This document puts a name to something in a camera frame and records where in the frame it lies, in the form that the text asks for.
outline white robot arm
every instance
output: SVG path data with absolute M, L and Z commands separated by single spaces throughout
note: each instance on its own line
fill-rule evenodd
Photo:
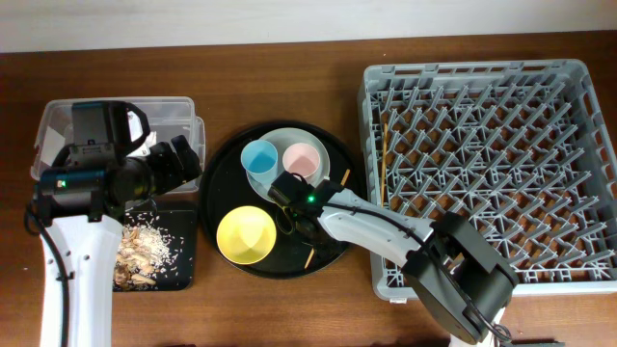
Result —
M 148 119 L 121 101 L 75 103 L 74 144 L 44 171 L 26 209 L 40 235 L 45 292 L 40 346 L 111 345 L 112 285 L 125 204 L 162 195 L 201 174 L 184 136 L 127 157 L 149 135 Z M 128 114 L 141 123 L 132 139 Z
M 307 242 L 351 242 L 400 266 L 429 312 L 458 339 L 476 344 L 489 332 L 510 339 L 507 329 L 491 322 L 509 303 L 518 277 L 465 218 L 408 217 L 329 180 L 313 188 L 287 172 L 268 195 Z M 444 262 L 460 255 L 465 260 L 452 276 Z

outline pink cup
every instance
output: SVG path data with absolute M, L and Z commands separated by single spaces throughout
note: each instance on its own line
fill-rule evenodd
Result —
M 282 155 L 282 166 L 285 170 L 301 175 L 308 183 L 315 179 L 320 165 L 319 152 L 309 144 L 291 145 Z

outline wooden table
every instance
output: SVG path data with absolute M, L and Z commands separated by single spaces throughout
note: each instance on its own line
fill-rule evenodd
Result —
M 336 134 L 360 158 L 356 96 L 370 65 L 577 58 L 593 78 L 617 139 L 617 32 L 203 46 L 0 55 L 0 341 L 39 342 L 43 261 L 26 234 L 32 144 L 49 100 L 186 95 L 205 120 L 208 157 L 264 120 L 304 120 Z M 193 286 L 114 294 L 115 346 L 439 345 L 448 335 L 420 302 L 373 293 L 368 252 L 326 270 L 264 280 L 236 270 L 200 232 Z M 617 345 L 617 297 L 516 298 L 504 322 L 517 340 Z

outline white plate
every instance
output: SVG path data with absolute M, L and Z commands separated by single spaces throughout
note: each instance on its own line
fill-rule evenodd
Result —
M 316 174 L 315 179 L 308 184 L 316 186 L 321 183 L 325 177 L 330 176 L 330 156 L 328 155 L 328 151 L 326 147 L 324 147 L 324 144 L 313 134 L 298 128 L 281 128 L 272 130 L 259 139 L 266 140 L 277 148 L 277 152 L 279 153 L 279 174 L 284 171 L 284 167 L 282 166 L 282 154 L 285 153 L 285 150 L 293 144 L 305 143 L 315 147 L 319 152 L 319 158 L 321 158 L 320 168 L 317 169 L 320 172 Z M 260 197 L 273 202 L 272 199 L 268 197 L 270 184 L 264 185 L 257 182 L 249 173 L 247 173 L 247 178 L 253 190 L 258 193 Z

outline gray dish rack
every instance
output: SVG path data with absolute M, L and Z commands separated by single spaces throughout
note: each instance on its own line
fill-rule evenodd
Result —
M 617 291 L 617 159 L 584 63 L 369 67 L 358 106 L 372 202 L 386 160 L 384 206 L 468 217 L 519 274 L 514 295 Z M 371 270 L 380 298 L 416 297 L 391 262 Z

